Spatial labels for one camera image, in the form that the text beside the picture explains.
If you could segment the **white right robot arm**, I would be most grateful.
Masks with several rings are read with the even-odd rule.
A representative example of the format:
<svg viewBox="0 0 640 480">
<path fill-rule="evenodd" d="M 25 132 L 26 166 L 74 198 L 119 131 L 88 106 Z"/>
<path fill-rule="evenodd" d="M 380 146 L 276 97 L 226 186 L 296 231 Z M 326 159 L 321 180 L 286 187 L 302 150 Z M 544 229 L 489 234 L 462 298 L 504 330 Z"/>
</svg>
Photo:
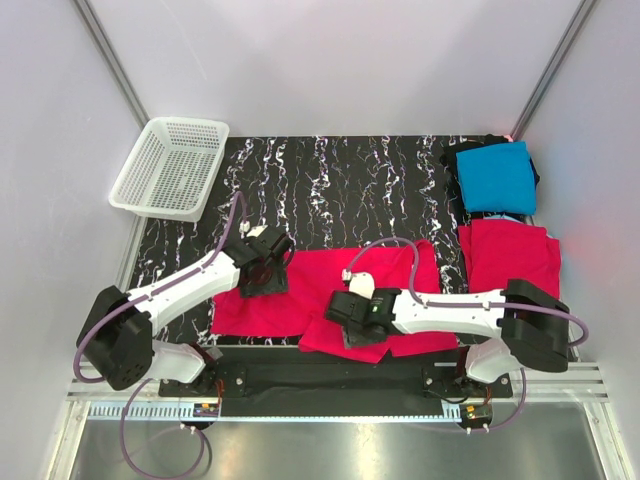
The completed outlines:
<svg viewBox="0 0 640 480">
<path fill-rule="evenodd" d="M 485 341 L 468 347 L 460 363 L 464 378 L 482 384 L 521 368 L 563 373 L 569 364 L 569 308 L 526 280 L 457 295 L 399 288 L 375 288 L 369 295 L 334 291 L 325 318 L 370 343 L 418 333 L 481 336 Z"/>
</svg>

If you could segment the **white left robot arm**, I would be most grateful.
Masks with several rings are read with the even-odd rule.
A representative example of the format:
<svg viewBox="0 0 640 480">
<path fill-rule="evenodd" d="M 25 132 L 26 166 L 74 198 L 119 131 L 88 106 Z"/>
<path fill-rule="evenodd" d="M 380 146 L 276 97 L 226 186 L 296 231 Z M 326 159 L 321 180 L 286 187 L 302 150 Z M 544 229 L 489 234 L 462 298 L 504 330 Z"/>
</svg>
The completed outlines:
<svg viewBox="0 0 640 480">
<path fill-rule="evenodd" d="M 206 380 L 213 357 L 189 343 L 157 340 L 185 312 L 223 293 L 252 298 L 285 293 L 295 244 L 281 228 L 258 226 L 211 255 L 147 286 L 115 286 L 96 297 L 76 340 L 77 380 L 122 391 L 141 380 L 183 385 Z"/>
</svg>

